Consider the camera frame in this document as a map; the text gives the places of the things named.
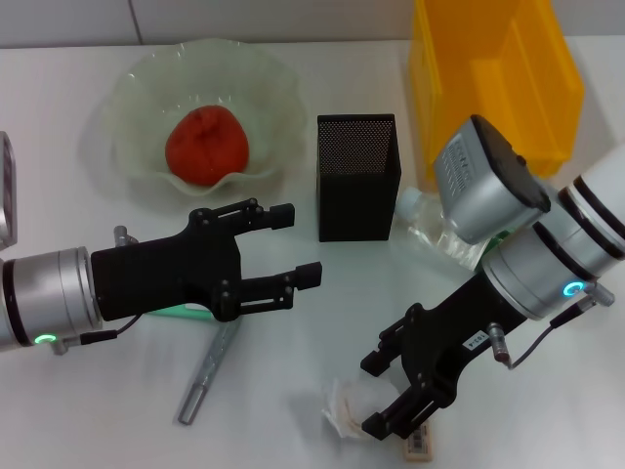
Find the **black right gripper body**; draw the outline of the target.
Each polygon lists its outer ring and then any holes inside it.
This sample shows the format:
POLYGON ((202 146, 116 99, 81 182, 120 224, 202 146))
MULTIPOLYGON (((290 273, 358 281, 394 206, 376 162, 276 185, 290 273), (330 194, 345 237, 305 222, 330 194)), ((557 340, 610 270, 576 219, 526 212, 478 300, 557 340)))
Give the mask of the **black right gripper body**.
POLYGON ((463 369, 484 352, 489 341, 469 342, 492 323, 509 333, 526 321, 479 273, 434 308, 412 305, 406 315, 401 364, 419 405, 450 406, 463 369))

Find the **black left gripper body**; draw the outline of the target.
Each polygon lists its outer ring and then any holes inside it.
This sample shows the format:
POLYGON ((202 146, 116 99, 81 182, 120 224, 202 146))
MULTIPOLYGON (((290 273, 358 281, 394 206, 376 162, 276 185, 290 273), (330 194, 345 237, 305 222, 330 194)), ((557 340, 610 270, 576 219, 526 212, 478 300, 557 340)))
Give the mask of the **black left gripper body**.
POLYGON ((221 321, 236 317, 234 289, 242 275, 235 233, 198 210, 180 233, 95 251, 91 266, 106 321, 183 304, 201 305, 221 321))

